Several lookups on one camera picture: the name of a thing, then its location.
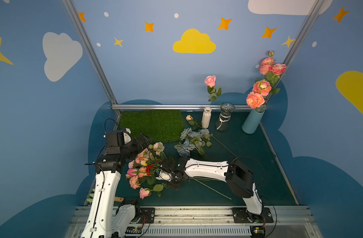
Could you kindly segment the blue grey fabric flowers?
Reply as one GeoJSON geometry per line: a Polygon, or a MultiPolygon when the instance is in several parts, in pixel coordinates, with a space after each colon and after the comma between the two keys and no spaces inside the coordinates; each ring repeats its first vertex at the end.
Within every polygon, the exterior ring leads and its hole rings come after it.
{"type": "Polygon", "coordinates": [[[193,131],[188,128],[181,133],[180,142],[174,148],[181,157],[189,157],[191,152],[195,152],[204,158],[206,157],[205,147],[212,145],[210,142],[212,136],[208,129],[193,131]]]}

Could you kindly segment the peach rosebud stem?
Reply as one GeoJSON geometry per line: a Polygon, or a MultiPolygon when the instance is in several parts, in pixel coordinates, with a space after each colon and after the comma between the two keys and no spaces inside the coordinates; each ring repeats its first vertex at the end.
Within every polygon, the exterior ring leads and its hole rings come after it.
{"type": "MultiPolygon", "coordinates": [[[[191,115],[187,115],[186,116],[186,120],[187,122],[192,126],[192,130],[193,131],[199,131],[201,129],[203,129],[201,127],[201,124],[199,122],[197,122],[196,120],[193,119],[193,117],[191,115]]],[[[236,157],[236,155],[229,149],[227,148],[223,143],[221,143],[217,138],[215,138],[214,136],[212,136],[211,138],[213,138],[214,140],[217,141],[217,143],[219,143],[222,147],[224,147],[229,153],[231,153],[234,157],[236,157]]]]}

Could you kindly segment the single pink rose stem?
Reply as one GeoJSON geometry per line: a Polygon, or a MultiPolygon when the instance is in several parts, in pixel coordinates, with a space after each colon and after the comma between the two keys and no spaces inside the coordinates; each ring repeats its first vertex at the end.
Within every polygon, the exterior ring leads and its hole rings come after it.
{"type": "Polygon", "coordinates": [[[221,87],[216,86],[216,76],[208,76],[206,77],[204,83],[207,86],[207,92],[209,93],[209,102],[218,101],[219,105],[222,105],[220,101],[220,96],[222,94],[221,87]]]}

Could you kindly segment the two-bloom coral rose stem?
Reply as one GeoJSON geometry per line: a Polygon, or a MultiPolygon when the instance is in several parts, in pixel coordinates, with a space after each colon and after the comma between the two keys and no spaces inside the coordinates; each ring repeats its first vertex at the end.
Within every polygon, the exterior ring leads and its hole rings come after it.
{"type": "Polygon", "coordinates": [[[256,112],[264,112],[265,98],[270,94],[271,90],[271,84],[267,80],[257,81],[247,96],[247,105],[256,112]]]}

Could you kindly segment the coral pink rose stem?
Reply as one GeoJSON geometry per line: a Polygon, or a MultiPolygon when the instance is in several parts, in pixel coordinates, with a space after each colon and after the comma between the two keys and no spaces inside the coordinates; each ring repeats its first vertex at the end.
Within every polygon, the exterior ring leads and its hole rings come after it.
{"type": "Polygon", "coordinates": [[[285,64],[264,64],[260,68],[260,73],[264,75],[264,79],[270,83],[271,90],[267,97],[270,98],[272,94],[277,94],[280,88],[277,88],[277,83],[280,80],[281,75],[286,71],[287,66],[285,64]]]}

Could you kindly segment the pink rose spray stem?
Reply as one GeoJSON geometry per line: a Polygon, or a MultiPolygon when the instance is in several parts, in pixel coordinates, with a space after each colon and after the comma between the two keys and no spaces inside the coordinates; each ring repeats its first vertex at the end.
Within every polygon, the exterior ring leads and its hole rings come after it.
{"type": "Polygon", "coordinates": [[[268,57],[266,57],[261,61],[259,68],[260,74],[262,74],[264,76],[264,79],[269,81],[271,85],[274,85],[278,78],[273,72],[273,68],[275,65],[275,59],[273,58],[273,56],[274,56],[274,51],[269,51],[268,57]]]}

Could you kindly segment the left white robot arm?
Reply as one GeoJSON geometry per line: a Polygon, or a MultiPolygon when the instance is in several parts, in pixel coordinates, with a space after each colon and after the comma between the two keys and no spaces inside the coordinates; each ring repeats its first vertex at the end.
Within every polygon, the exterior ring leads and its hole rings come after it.
{"type": "Polygon", "coordinates": [[[113,216],[116,190],[123,167],[150,145],[150,138],[140,134],[132,137],[128,130],[105,135],[107,144],[95,166],[95,191],[82,238],[123,238],[132,221],[140,217],[138,200],[124,201],[113,216]]]}

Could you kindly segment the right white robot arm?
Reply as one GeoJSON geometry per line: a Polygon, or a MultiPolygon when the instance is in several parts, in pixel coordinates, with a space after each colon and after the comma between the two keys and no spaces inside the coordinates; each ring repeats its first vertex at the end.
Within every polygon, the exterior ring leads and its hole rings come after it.
{"type": "Polygon", "coordinates": [[[166,181],[169,188],[180,189],[184,179],[203,178],[225,182],[232,193],[241,197],[246,204],[247,213],[260,216],[263,204],[256,190],[253,172],[240,160],[231,162],[199,161],[193,158],[180,157],[177,161],[163,160],[156,179],[166,181]]]}

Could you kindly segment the white ribbed ceramic vase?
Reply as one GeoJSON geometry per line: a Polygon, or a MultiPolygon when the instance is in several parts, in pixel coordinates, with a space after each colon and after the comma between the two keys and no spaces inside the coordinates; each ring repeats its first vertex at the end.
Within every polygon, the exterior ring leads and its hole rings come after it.
{"type": "Polygon", "coordinates": [[[212,113],[212,109],[210,107],[204,108],[203,115],[202,115],[202,121],[201,121],[201,127],[203,129],[207,129],[209,127],[211,113],[212,113]]]}

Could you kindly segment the clear glass vase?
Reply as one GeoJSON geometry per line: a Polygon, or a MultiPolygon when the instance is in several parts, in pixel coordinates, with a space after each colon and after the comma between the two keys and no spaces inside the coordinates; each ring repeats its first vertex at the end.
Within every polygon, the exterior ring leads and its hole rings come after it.
{"type": "Polygon", "coordinates": [[[217,131],[226,131],[229,126],[231,114],[236,110],[235,106],[231,103],[224,103],[220,106],[221,113],[215,124],[217,131]]]}

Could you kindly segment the teal cylinder vase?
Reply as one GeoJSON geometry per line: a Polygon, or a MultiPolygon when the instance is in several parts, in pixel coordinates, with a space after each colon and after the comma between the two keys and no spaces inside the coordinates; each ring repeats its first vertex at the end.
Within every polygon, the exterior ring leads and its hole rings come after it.
{"type": "Polygon", "coordinates": [[[252,109],[242,125],[243,132],[247,134],[253,134],[256,131],[259,123],[261,122],[264,112],[265,109],[261,107],[252,109]]]}

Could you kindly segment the pink flower bouquet pile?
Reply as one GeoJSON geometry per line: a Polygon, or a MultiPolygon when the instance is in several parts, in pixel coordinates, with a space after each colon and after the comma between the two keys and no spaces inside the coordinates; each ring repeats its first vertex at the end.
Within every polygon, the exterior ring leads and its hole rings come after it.
{"type": "MultiPolygon", "coordinates": [[[[129,179],[131,188],[140,189],[139,196],[141,199],[151,196],[153,193],[161,196],[162,191],[166,188],[166,181],[159,181],[155,177],[155,173],[160,170],[160,163],[163,159],[168,158],[176,160],[173,157],[166,156],[165,146],[161,142],[149,145],[148,148],[144,149],[137,157],[129,162],[129,169],[126,174],[126,178],[129,179]],[[153,164],[153,174],[151,176],[146,175],[146,166],[153,164]]],[[[191,165],[185,167],[192,168],[192,166],[199,165],[199,162],[193,162],[191,165]]]]}

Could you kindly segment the red flower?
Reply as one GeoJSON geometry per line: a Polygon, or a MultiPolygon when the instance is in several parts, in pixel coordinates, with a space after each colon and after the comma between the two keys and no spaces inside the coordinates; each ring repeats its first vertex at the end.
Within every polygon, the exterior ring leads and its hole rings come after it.
{"type": "Polygon", "coordinates": [[[153,174],[153,171],[154,171],[153,166],[154,166],[153,164],[150,164],[150,165],[146,166],[145,171],[146,171],[147,176],[151,176],[153,174]]]}

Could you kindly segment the green artificial grass mat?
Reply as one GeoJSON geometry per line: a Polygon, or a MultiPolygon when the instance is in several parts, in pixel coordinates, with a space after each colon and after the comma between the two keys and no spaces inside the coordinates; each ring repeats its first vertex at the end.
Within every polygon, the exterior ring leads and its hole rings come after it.
{"type": "Polygon", "coordinates": [[[123,112],[120,126],[131,130],[132,136],[145,134],[153,142],[176,142],[184,130],[184,119],[177,110],[145,110],[123,112]]]}

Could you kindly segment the green toy garden fork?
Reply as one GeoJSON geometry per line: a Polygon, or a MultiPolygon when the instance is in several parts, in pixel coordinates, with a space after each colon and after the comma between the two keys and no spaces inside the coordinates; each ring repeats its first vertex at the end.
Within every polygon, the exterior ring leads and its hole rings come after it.
{"type": "MultiPolygon", "coordinates": [[[[89,203],[92,203],[92,201],[93,201],[95,189],[93,188],[91,191],[92,192],[89,194],[89,197],[86,199],[86,201],[89,203]]],[[[123,202],[123,201],[124,201],[124,198],[122,198],[122,197],[115,196],[115,198],[114,198],[114,202],[123,202]]]]}

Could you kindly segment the horizontal aluminium frame bar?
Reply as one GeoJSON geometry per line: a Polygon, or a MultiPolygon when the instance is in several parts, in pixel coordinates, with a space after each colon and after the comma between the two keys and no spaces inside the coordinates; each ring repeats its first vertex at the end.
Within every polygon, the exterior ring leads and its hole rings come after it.
{"type": "Polygon", "coordinates": [[[151,105],[151,104],[113,104],[113,110],[184,110],[200,111],[210,107],[212,110],[221,110],[220,105],[151,105]]]}

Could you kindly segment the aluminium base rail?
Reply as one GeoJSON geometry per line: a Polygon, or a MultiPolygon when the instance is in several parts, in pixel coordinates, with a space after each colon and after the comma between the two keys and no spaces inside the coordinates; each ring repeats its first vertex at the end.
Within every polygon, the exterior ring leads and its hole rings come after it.
{"type": "Polygon", "coordinates": [[[124,238],[321,238],[307,206],[266,206],[274,223],[235,223],[243,206],[155,206],[153,224],[130,223],[124,238]]]}

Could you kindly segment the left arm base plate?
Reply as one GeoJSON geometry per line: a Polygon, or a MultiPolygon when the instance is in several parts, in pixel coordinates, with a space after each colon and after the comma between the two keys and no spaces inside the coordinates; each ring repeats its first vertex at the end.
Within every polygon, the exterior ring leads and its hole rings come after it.
{"type": "Polygon", "coordinates": [[[132,220],[135,224],[153,224],[155,220],[155,208],[153,207],[141,207],[136,211],[136,215],[132,220]]]}

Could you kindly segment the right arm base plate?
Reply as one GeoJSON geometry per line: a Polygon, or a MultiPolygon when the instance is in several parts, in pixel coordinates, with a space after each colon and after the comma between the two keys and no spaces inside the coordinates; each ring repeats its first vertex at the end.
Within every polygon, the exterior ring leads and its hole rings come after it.
{"type": "Polygon", "coordinates": [[[270,209],[264,206],[259,215],[249,212],[246,207],[234,207],[232,212],[235,223],[274,223],[274,216],[270,209]]]}

